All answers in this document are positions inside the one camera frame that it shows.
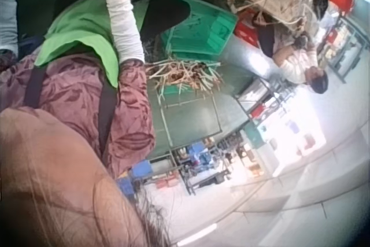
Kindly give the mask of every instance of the black glove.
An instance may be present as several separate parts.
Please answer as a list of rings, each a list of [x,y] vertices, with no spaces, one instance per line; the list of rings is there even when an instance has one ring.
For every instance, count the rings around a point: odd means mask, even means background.
[[[295,49],[305,49],[307,48],[307,44],[308,44],[308,37],[306,35],[301,35],[299,37],[297,37],[293,43],[293,46]]]

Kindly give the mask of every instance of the fluorescent light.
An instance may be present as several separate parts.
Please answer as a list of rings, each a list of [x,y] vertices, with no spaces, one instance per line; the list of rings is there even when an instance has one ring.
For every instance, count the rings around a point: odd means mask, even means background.
[[[177,243],[178,247],[185,246],[189,243],[192,243],[202,237],[205,237],[206,235],[210,234],[212,231],[217,229],[217,223],[210,225],[209,227],[197,232],[196,234],[193,234],[190,237],[185,238],[184,240],[181,240]]]

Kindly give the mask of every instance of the dark hair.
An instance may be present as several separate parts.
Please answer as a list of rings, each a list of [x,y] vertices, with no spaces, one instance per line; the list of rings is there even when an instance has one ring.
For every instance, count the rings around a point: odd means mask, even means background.
[[[324,94],[326,90],[328,90],[328,84],[329,84],[329,79],[328,79],[328,75],[326,71],[324,71],[323,76],[319,76],[315,79],[312,79],[309,82],[309,84],[315,93]]]

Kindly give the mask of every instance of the red container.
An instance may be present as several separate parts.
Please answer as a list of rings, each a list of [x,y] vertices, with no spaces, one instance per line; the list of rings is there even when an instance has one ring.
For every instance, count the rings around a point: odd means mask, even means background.
[[[248,44],[260,48],[256,29],[245,21],[239,21],[234,29],[234,34]]]

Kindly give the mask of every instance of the white arm cover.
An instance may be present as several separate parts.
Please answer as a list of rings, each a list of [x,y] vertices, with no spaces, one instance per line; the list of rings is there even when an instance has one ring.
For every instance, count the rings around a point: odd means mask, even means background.
[[[106,0],[110,26],[120,64],[128,59],[144,62],[144,51],[136,27],[131,0]]]

